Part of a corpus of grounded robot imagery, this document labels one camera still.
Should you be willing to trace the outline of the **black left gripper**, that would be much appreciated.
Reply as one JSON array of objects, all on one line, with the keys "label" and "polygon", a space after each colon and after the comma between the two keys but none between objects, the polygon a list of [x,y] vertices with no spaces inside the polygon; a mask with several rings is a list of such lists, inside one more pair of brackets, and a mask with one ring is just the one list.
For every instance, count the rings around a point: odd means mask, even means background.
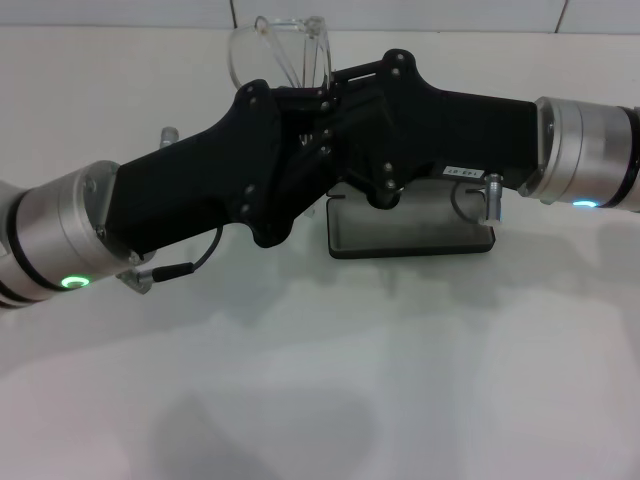
[{"label": "black left gripper", "polygon": [[316,194],[294,174],[300,137],[321,113],[282,113],[263,80],[207,130],[121,165],[105,230],[129,249],[160,249],[227,224],[275,246]]}]

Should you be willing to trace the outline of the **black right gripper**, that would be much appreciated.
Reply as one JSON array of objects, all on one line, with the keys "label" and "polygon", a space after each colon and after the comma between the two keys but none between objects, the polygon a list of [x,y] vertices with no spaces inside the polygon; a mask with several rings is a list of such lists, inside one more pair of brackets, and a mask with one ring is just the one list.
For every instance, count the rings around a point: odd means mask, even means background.
[{"label": "black right gripper", "polygon": [[406,50],[333,72],[329,90],[271,93],[282,113],[334,109],[327,128],[338,178],[377,208],[394,207],[402,189],[443,178],[448,167],[497,174],[515,190],[538,166],[534,103],[436,88]]}]

